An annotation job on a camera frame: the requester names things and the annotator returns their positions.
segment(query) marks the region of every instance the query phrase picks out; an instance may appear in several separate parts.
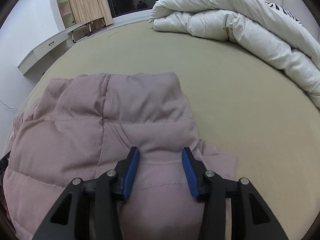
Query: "beige upholstered headboard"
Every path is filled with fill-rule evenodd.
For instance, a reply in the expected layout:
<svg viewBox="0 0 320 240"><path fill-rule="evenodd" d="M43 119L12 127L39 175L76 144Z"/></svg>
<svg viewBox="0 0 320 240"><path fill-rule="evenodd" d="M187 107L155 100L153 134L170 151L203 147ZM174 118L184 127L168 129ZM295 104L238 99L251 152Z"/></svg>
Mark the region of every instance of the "beige upholstered headboard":
<svg viewBox="0 0 320 240"><path fill-rule="evenodd" d="M311 35L320 43L320 28L311 12L302 0L268 0L270 2L281 5L295 17L297 17L302 25L311 33Z"/></svg>

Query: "cable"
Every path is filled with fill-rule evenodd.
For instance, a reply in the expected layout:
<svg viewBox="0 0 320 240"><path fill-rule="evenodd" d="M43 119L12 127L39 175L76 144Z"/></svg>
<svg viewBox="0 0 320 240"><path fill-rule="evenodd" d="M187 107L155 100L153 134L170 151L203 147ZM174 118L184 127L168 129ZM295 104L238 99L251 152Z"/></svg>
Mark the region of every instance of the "cable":
<svg viewBox="0 0 320 240"><path fill-rule="evenodd" d="M2 102L1 99L0 99L0 102L1 102L3 105L5 105L5 106L10 110L11 113L16 114L16 112L14 112L14 111L12 111L12 110L17 110L17 111L18 111L17 108L11 108L11 107L7 106L4 102Z"/></svg>

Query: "blue gripper pad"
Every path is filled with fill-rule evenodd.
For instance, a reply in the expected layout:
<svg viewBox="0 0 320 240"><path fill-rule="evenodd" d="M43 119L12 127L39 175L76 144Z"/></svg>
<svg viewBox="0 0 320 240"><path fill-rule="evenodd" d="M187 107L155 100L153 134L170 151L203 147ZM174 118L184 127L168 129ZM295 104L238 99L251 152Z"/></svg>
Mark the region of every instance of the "blue gripper pad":
<svg viewBox="0 0 320 240"><path fill-rule="evenodd" d="M136 177L137 168L139 164L140 152L139 149L136 148L131 162L129 164L127 173L124 177L124 187L122 191L122 196L124 199L127 199L128 196L131 194L134 178Z"/></svg>
<svg viewBox="0 0 320 240"><path fill-rule="evenodd" d="M199 191L197 177L185 149L182 150L182 166L187 177L190 193L195 200L198 200Z"/></svg>

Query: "silver bolt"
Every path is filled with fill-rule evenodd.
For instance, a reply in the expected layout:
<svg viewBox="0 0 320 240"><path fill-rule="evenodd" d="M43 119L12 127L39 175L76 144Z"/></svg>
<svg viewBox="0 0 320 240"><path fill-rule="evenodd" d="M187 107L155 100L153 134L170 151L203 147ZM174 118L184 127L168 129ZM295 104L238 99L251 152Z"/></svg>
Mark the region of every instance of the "silver bolt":
<svg viewBox="0 0 320 240"><path fill-rule="evenodd" d="M117 174L117 172L116 172L115 170L107 171L107 175L108 175L109 177L113 177L113 176L115 176L116 174Z"/></svg>
<svg viewBox="0 0 320 240"><path fill-rule="evenodd" d="M249 184L249 180L247 178L242 178L240 180L240 182L243 184L243 185L248 185Z"/></svg>
<svg viewBox="0 0 320 240"><path fill-rule="evenodd" d="M72 184L73 185L78 185L78 184L80 184L81 183L81 179L79 179L79 178L75 178L75 179L73 179L73 181L72 181Z"/></svg>
<svg viewBox="0 0 320 240"><path fill-rule="evenodd" d="M213 172L213 171L210 171L210 170L206 171L204 174L205 174L207 177L213 177L213 176L214 176L214 172Z"/></svg>

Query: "white comforter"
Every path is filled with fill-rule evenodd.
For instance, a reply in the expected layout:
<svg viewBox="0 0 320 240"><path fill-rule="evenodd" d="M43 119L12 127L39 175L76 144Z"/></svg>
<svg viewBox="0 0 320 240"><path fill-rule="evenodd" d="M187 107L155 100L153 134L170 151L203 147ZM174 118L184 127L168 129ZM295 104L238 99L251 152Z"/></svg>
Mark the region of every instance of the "white comforter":
<svg viewBox="0 0 320 240"><path fill-rule="evenodd" d="M303 26L262 0L159 0L150 22L156 31L240 44L283 70L320 108L319 43Z"/></svg>

